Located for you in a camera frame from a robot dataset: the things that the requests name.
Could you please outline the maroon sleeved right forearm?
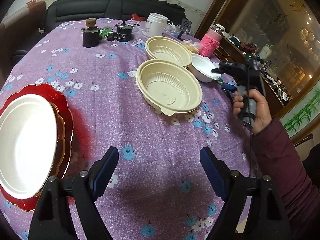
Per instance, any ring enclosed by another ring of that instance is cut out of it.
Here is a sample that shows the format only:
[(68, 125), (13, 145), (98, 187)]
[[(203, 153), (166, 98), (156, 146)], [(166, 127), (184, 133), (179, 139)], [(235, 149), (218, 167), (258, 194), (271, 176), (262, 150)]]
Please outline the maroon sleeved right forearm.
[(279, 120), (252, 138), (263, 174), (271, 177), (284, 204), (292, 233), (319, 222), (319, 190), (307, 175), (298, 153)]

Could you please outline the person's right hand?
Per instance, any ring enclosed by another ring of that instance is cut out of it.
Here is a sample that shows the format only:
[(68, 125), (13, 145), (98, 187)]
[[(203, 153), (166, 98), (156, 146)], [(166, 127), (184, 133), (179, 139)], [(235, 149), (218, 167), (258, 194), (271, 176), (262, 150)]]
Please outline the person's right hand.
[(248, 96), (256, 103), (255, 120), (252, 128), (252, 134), (256, 135), (265, 129), (271, 122), (272, 117), (265, 97), (256, 89), (250, 89), (241, 96), (239, 92), (234, 93), (233, 114), (237, 118), (240, 111), (245, 107), (244, 96)]

